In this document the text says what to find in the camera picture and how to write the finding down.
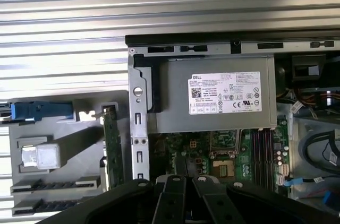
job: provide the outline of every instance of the power supply label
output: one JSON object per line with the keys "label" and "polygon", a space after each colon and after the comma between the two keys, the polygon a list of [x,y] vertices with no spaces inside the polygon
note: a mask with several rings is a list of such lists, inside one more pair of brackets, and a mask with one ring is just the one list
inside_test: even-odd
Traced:
{"label": "power supply label", "polygon": [[188,89],[191,115],[262,111],[260,72],[193,74]]}

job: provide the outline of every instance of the motherboard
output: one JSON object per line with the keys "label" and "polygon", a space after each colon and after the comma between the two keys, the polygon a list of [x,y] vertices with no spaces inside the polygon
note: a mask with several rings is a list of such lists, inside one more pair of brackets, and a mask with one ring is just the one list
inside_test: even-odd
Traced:
{"label": "motherboard", "polygon": [[151,177],[174,174],[178,155],[193,159],[197,172],[221,183],[247,180],[280,194],[289,176],[287,121],[275,130],[227,130],[150,135]]}

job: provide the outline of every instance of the corrugated metal surface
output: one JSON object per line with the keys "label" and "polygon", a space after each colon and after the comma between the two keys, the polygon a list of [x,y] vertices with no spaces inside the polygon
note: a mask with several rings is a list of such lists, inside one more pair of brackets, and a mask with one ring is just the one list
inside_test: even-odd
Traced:
{"label": "corrugated metal surface", "polygon": [[340,24],[340,0],[0,0],[0,99],[126,89],[126,34]]}

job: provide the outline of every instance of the blue plastic latch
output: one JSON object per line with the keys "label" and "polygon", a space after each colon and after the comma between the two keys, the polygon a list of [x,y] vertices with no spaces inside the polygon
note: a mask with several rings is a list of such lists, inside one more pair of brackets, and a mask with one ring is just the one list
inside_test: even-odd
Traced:
{"label": "blue plastic latch", "polygon": [[17,102],[11,104],[12,120],[33,119],[40,121],[44,117],[66,116],[73,118],[73,106],[71,102]]}
{"label": "blue plastic latch", "polygon": [[334,211],[340,211],[340,194],[332,191],[327,191],[323,202],[326,206],[333,209]]}
{"label": "blue plastic latch", "polygon": [[285,180],[284,185],[286,187],[290,187],[293,185],[299,185],[303,183],[303,178],[297,178],[297,179],[292,179],[292,180]]}

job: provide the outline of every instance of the green circuit board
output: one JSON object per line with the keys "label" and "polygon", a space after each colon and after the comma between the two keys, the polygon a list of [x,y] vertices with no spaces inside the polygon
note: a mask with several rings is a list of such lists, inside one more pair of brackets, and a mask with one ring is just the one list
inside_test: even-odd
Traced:
{"label": "green circuit board", "polygon": [[109,189],[124,183],[121,138],[117,127],[115,106],[105,108],[104,134]]}
{"label": "green circuit board", "polygon": [[284,179],[290,173],[290,156],[289,156],[289,137],[286,120],[279,120],[278,126],[274,130],[274,174],[275,174],[275,192],[282,189]]}
{"label": "green circuit board", "polygon": [[150,168],[155,178],[160,173],[174,174],[174,159],[179,154],[194,159],[199,174],[215,176],[221,183],[248,180],[280,192],[289,173],[286,120],[279,120],[275,130],[172,133],[149,138],[154,143]]}

